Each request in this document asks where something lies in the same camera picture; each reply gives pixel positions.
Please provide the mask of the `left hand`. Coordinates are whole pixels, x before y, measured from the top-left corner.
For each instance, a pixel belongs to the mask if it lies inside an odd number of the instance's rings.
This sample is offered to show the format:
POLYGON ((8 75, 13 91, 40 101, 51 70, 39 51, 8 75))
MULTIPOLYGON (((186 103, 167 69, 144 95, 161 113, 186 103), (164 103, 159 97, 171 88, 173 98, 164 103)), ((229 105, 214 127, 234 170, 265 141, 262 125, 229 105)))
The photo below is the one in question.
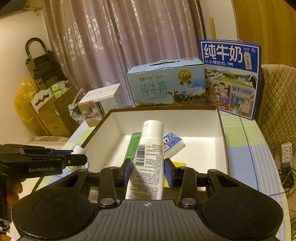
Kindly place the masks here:
POLYGON ((26 179, 8 179, 6 202, 7 207, 12 211, 13 206, 20 200, 19 194, 23 191, 22 183, 26 179))

